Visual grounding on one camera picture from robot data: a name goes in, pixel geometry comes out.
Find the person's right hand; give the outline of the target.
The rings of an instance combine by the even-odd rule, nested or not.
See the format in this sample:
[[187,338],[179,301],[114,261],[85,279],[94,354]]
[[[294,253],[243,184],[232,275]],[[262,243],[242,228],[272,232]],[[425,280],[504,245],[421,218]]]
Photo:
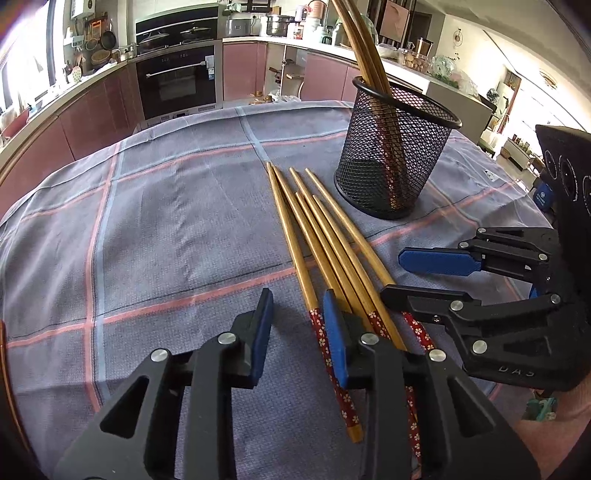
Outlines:
[[581,387],[569,392],[554,392],[552,397],[556,400],[554,419],[567,421],[590,415],[590,388]]

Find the pink sleeve right forearm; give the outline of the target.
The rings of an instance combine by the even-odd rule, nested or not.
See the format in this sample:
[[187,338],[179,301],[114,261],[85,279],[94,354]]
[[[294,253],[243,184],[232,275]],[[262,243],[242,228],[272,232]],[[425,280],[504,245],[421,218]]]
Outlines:
[[557,415],[551,421],[520,420],[514,429],[536,460],[541,478],[548,479],[567,458],[589,421],[587,408],[578,414]]

